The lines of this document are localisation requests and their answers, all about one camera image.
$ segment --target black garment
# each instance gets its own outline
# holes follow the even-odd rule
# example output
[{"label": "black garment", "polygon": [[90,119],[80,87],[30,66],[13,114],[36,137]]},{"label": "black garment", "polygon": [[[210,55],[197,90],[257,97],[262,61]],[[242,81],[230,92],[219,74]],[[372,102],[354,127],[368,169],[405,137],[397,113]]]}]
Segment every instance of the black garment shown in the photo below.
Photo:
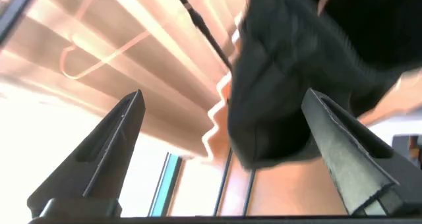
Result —
[{"label": "black garment", "polygon": [[318,156],[300,110],[313,88],[355,117],[422,60],[422,1],[251,0],[228,130],[247,169]]}]

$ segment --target dark cloth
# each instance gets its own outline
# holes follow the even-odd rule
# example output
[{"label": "dark cloth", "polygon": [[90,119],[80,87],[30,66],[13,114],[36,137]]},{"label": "dark cloth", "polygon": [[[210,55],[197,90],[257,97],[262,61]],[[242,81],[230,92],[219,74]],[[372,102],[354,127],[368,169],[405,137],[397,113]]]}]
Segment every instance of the dark cloth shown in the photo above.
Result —
[{"label": "dark cloth", "polygon": [[422,60],[422,1],[250,0],[228,132],[247,169],[312,159],[300,110],[308,88],[357,117]]}]

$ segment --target beige curtain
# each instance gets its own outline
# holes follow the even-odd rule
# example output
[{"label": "beige curtain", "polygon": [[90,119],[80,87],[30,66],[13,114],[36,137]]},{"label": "beige curtain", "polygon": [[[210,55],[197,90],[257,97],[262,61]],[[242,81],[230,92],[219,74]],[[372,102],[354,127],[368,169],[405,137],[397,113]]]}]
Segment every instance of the beige curtain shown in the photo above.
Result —
[{"label": "beige curtain", "polygon": [[[189,1],[233,60],[245,0]],[[0,80],[101,116],[139,88],[144,133],[210,157],[202,136],[213,127],[208,111],[227,69],[185,7],[179,0],[34,0],[0,54]]]}]

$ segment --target black fabric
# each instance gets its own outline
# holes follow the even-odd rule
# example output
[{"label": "black fabric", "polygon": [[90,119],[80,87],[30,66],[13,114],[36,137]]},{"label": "black fabric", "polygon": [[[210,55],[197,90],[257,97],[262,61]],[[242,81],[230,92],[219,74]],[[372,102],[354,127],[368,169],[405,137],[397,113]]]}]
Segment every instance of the black fabric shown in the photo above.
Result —
[{"label": "black fabric", "polygon": [[317,1],[250,0],[228,119],[247,169],[318,156],[300,110],[308,88],[356,117],[419,66],[422,1],[330,0],[320,17]]}]

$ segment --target beige ceiling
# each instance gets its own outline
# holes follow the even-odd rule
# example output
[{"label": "beige ceiling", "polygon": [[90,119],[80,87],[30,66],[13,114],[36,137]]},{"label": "beige ceiling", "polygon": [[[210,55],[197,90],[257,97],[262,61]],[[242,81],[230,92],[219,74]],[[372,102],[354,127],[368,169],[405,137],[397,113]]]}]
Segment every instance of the beige ceiling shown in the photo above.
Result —
[{"label": "beige ceiling", "polygon": [[[189,1],[234,58],[231,37],[245,0]],[[81,6],[87,6],[84,14]],[[34,0],[0,65],[0,80],[101,116],[140,88],[143,132],[209,156],[201,138],[213,126],[207,112],[220,100],[216,85],[227,69],[179,0]]]}]

